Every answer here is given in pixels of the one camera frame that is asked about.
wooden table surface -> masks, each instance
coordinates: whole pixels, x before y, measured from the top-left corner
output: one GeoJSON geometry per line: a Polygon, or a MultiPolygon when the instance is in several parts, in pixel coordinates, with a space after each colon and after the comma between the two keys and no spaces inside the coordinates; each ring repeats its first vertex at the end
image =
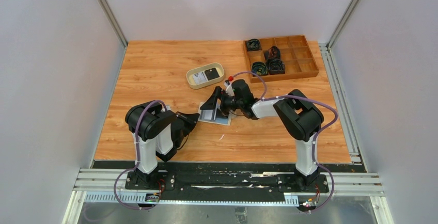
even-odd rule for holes
{"type": "MultiPolygon", "coordinates": [[[[300,89],[308,98],[335,107],[317,42],[309,42],[320,70],[317,77],[268,82],[266,97],[300,89]]],[[[185,79],[188,70],[219,62],[226,76],[245,71],[242,41],[131,41],[118,76],[95,159],[135,160],[134,143],[124,121],[134,105],[162,100],[173,111],[197,113],[215,86],[191,89],[185,79]]],[[[255,97],[263,93],[262,83],[249,83],[255,97]]],[[[320,108],[325,123],[333,114],[320,108]]],[[[350,163],[339,120],[321,133],[318,159],[322,163],[350,163]]],[[[231,126],[199,122],[187,144],[173,161],[197,162],[296,162],[295,143],[278,117],[232,119],[231,126]]]]}

black cable bundle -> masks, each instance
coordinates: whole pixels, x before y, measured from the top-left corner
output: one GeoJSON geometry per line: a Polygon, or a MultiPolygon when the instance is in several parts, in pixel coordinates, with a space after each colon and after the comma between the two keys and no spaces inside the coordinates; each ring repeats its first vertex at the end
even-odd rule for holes
{"type": "Polygon", "coordinates": [[[267,62],[270,75],[285,73],[285,64],[280,59],[273,58],[267,62]]]}
{"type": "Polygon", "coordinates": [[[246,42],[246,51],[261,50],[260,41],[258,39],[251,39],[246,42]]]}
{"type": "Polygon", "coordinates": [[[268,69],[264,62],[256,61],[251,65],[251,71],[259,76],[266,76],[268,74],[268,69]]]}
{"type": "Polygon", "coordinates": [[[281,53],[277,46],[272,46],[265,51],[264,57],[266,59],[266,67],[269,74],[283,74],[285,73],[285,64],[281,60],[281,53]]]}

white wall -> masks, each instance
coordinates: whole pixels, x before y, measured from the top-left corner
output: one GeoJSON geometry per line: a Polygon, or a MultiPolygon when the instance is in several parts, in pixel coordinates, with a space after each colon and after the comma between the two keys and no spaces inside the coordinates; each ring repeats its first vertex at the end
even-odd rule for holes
{"type": "Polygon", "coordinates": [[[305,34],[326,42],[350,0],[107,0],[128,40],[242,40],[305,34]]]}
{"type": "Polygon", "coordinates": [[[124,49],[97,0],[0,0],[0,223],[60,223],[124,49]]]}
{"type": "Polygon", "coordinates": [[[395,223],[436,223],[438,2],[361,0],[334,48],[395,223]]]}

wooden tray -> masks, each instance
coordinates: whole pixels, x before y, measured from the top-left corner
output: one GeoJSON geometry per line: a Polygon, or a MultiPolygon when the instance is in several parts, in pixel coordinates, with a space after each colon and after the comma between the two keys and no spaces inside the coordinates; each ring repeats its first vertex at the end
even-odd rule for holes
{"type": "MultiPolygon", "coordinates": [[[[283,81],[294,78],[315,77],[319,73],[315,58],[310,51],[309,45],[304,35],[290,37],[274,37],[259,39],[261,50],[246,51],[246,41],[243,41],[243,51],[246,57],[246,67],[251,71],[251,64],[256,61],[266,63],[264,53],[272,46],[280,49],[281,60],[286,67],[286,73],[261,76],[266,82],[283,81]]],[[[261,82],[258,77],[252,76],[251,83],[261,82]]]]}

metal floor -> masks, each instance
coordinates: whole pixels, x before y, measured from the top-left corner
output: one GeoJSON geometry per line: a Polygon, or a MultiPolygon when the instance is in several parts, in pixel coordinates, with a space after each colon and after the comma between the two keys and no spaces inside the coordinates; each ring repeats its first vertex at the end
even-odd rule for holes
{"type": "Polygon", "coordinates": [[[118,203],[86,203],[89,219],[99,219],[117,208],[111,215],[98,222],[86,223],[159,223],[159,224],[262,224],[262,223],[377,223],[369,197],[334,197],[330,204],[311,215],[298,213],[295,207],[271,206],[217,206],[217,205],[158,205],[146,211],[133,211],[118,203]]]}

